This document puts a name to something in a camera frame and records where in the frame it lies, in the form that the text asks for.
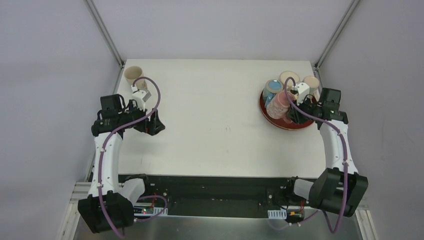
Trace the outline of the pink mug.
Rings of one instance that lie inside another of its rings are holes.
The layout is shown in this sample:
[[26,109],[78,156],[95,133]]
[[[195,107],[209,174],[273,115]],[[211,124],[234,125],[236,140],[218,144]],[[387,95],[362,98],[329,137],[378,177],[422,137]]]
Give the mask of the pink mug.
[[269,117],[275,120],[286,118],[287,113],[290,110],[290,102],[293,100],[294,95],[291,92],[288,92],[288,96],[286,96],[284,91],[279,92],[265,107],[266,113]]

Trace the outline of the cream floral mug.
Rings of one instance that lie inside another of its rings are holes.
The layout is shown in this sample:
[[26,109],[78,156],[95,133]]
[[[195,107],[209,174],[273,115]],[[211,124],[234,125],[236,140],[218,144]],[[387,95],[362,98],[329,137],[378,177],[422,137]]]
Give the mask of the cream floral mug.
[[[144,76],[144,72],[143,69],[139,66],[130,66],[123,72],[123,76],[126,79],[127,83],[132,87],[136,79]],[[135,86],[139,90],[148,88],[145,79],[138,80]]]

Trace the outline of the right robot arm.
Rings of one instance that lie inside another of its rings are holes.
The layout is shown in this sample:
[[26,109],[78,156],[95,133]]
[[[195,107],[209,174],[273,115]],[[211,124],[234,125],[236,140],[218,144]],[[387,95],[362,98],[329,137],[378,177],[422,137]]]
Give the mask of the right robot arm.
[[368,179],[359,174],[348,141],[347,113],[340,110],[340,90],[323,88],[319,100],[311,100],[291,87],[288,118],[296,124],[312,120],[317,125],[325,154],[325,170],[314,181],[291,177],[283,190],[284,200],[290,205],[308,201],[310,207],[351,217],[359,206],[367,188]]

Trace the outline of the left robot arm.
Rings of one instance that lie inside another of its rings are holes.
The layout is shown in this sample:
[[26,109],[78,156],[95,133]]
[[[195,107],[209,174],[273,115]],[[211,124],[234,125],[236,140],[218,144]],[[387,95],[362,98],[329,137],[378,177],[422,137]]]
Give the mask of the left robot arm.
[[101,109],[91,126],[95,142],[93,178],[87,197],[78,201],[78,212],[92,233],[115,231],[134,223],[134,204],[147,202],[153,189],[137,177],[119,184],[119,155],[127,129],[154,136],[166,127],[158,110],[146,110],[150,93],[133,93],[128,103],[120,94],[102,96]]

